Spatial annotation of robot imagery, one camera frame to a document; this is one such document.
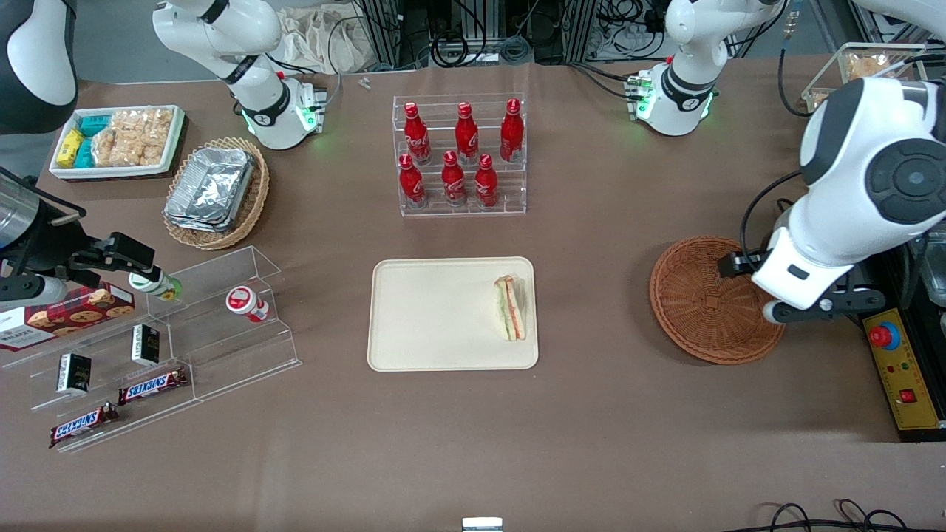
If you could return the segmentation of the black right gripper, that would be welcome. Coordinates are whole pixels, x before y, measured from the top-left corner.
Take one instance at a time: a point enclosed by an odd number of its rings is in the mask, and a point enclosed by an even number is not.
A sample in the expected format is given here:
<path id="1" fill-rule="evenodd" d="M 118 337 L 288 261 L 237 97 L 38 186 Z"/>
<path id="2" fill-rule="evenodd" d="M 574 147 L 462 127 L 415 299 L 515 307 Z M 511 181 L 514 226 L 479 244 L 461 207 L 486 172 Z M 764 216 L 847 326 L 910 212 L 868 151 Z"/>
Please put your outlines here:
<path id="1" fill-rule="evenodd" d="M 151 270 L 154 250 L 121 232 L 105 239 L 81 226 L 86 210 L 74 203 L 67 214 L 41 197 L 2 198 L 2 260 L 10 266 L 3 290 L 43 290 L 53 282 L 99 287 L 91 270 Z"/>

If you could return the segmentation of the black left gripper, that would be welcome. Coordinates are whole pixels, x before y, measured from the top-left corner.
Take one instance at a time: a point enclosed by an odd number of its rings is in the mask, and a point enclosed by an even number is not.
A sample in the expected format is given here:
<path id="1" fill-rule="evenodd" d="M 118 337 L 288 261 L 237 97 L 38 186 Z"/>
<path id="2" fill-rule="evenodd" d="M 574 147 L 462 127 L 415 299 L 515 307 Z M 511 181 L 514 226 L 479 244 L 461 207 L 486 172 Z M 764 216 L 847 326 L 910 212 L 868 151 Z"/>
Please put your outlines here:
<path id="1" fill-rule="evenodd" d="M 717 260 L 718 275 L 722 279 L 753 275 L 763 266 L 767 251 L 751 253 L 733 251 Z M 780 301 L 780 323 L 791 324 L 815 320 L 830 320 L 838 316 L 858 316 L 868 311 L 882 310 L 886 304 L 884 293 L 879 290 L 847 290 L 847 292 L 825 292 L 810 307 L 793 307 Z"/>

